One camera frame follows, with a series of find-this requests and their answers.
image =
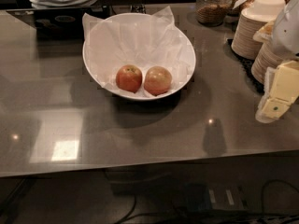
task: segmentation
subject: wire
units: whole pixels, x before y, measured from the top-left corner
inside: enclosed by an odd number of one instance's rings
[[[20,188],[24,185],[25,181],[26,178],[23,178],[8,194],[8,196],[0,203],[0,216],[2,216],[3,213],[6,211],[7,207],[9,206],[9,203],[12,203],[14,201],[14,199],[18,195],[18,192],[20,191]]]
[[[120,220],[115,222],[115,224],[121,224],[123,221],[126,221],[127,218],[135,211],[136,205],[137,205],[137,197],[136,197],[136,195],[134,195],[134,202],[133,202],[133,206],[131,207],[130,211],[124,217],[122,217]]]
[[[111,11],[112,11],[112,13],[113,13],[114,15],[117,15],[116,11],[114,10],[114,7],[113,7],[112,5],[111,5],[110,7],[111,7]]]
[[[136,215],[126,218],[122,222],[134,219],[136,217],[177,217],[177,215],[170,214],[170,213],[162,213],[162,212],[160,212],[160,213],[159,212],[158,213],[139,213],[139,214],[136,214]]]
[[[221,221],[218,224],[232,224],[236,221],[244,221],[244,218],[261,218],[262,213],[242,213],[239,215],[236,215],[232,218],[229,218],[227,220]],[[266,216],[270,217],[285,217],[285,214],[276,214],[276,213],[267,213]]]
[[[297,218],[292,218],[291,220],[286,220],[284,222],[281,222],[281,224],[289,224],[289,223],[293,223],[294,221],[299,220],[299,217]]]
[[[284,180],[272,179],[272,180],[265,182],[262,186],[262,192],[261,192],[262,217],[264,216],[264,191],[270,184],[273,184],[273,183],[282,183],[282,184],[288,185],[299,194],[299,189],[296,186],[294,186],[293,184],[288,183]]]
[[[109,177],[108,177],[107,171],[105,169],[103,169],[103,174],[104,174],[106,180],[109,181]]]

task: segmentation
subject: countertop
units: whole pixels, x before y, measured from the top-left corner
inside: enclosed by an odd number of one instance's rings
[[[148,5],[147,13],[165,6]],[[185,88],[155,102],[97,85],[82,40],[37,39],[1,11],[0,176],[297,150],[298,105],[271,124],[255,119],[262,96],[227,44],[231,27],[199,24],[194,4],[170,7],[197,64]]]

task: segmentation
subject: red apple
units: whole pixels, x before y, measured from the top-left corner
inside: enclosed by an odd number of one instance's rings
[[[168,92],[171,81],[172,76],[167,69],[153,66],[146,74],[143,87],[148,93],[157,96]]]
[[[141,70],[133,64],[124,65],[116,75],[116,84],[122,90],[136,93],[142,84]]]

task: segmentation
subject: gray countertop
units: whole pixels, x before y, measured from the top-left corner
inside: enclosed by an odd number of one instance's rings
[[[261,95],[227,44],[232,29],[200,25],[193,4],[171,8],[194,45],[195,73],[180,92],[145,103],[100,88],[81,40],[36,39],[1,11],[0,176],[298,149],[298,105],[280,121],[255,120]]]

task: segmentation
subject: floor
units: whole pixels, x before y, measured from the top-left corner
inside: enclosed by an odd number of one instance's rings
[[[0,224],[187,223],[162,221],[198,214],[193,208],[204,192],[193,189],[194,184],[215,190],[241,187],[250,213],[297,215],[298,171],[299,153],[280,153],[1,178]],[[131,209],[131,216],[145,215],[118,222]],[[213,211],[211,217],[197,217],[196,223],[220,223],[234,217],[232,211]]]

